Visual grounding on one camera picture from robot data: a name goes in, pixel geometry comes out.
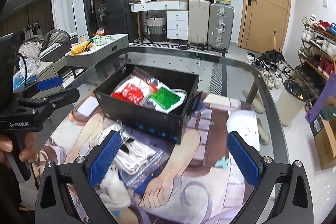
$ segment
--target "beige suitcase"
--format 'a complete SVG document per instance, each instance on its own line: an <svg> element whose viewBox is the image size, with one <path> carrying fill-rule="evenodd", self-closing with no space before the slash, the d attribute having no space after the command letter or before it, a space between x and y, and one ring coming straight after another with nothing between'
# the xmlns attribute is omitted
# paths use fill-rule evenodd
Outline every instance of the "beige suitcase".
<svg viewBox="0 0 336 224"><path fill-rule="evenodd" d="M209 11L209 1L189 1L188 42L204 45L207 43Z"/></svg>

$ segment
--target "black trash bag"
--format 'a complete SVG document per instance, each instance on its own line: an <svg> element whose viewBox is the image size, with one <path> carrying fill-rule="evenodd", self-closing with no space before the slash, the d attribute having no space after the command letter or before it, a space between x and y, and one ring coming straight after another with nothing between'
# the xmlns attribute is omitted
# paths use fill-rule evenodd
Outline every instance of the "black trash bag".
<svg viewBox="0 0 336 224"><path fill-rule="evenodd" d="M307 90L305 90L302 86L300 86L297 82L293 80L286 80L283 83L285 89L292 94L295 98L306 102L309 100Z"/></svg>

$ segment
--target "refrigerator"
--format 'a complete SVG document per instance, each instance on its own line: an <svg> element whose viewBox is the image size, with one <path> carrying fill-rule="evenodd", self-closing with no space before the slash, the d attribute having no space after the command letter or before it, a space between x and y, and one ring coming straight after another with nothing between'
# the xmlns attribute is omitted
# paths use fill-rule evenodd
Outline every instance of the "refrigerator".
<svg viewBox="0 0 336 224"><path fill-rule="evenodd" d="M131 12L131 0L105 0L106 34L127 33L129 41L138 38L137 14Z"/></svg>

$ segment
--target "door handle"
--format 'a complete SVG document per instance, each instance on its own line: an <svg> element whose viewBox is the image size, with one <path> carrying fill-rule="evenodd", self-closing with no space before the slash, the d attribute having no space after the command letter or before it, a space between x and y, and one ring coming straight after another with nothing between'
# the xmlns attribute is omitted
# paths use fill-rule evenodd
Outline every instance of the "door handle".
<svg viewBox="0 0 336 224"><path fill-rule="evenodd" d="M248 6L251 6L251 1L252 1L252 0L247 0L247 5L248 5Z"/></svg>

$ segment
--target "silver screw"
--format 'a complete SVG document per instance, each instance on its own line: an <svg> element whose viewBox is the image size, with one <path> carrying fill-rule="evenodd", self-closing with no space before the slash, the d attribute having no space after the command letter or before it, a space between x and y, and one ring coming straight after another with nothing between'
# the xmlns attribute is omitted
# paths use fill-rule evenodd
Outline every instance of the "silver screw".
<svg viewBox="0 0 336 224"><path fill-rule="evenodd" d="M263 157L263 160L264 160L264 162L266 162L266 163L268 163L268 164L270 164L270 163L272 162L272 158L269 157L269 156L265 156L265 157Z"/></svg>
<svg viewBox="0 0 336 224"><path fill-rule="evenodd" d="M298 167L301 167L303 164L299 160L296 160L295 161L295 165L298 166Z"/></svg>
<svg viewBox="0 0 336 224"><path fill-rule="evenodd" d="M78 163L80 164L80 163L82 163L84 160L85 160L85 157L84 157L84 156L79 156L79 157L76 159L76 162L78 162Z"/></svg>
<svg viewBox="0 0 336 224"><path fill-rule="evenodd" d="M52 167L54 165L54 162L52 160L47 162L47 167Z"/></svg>

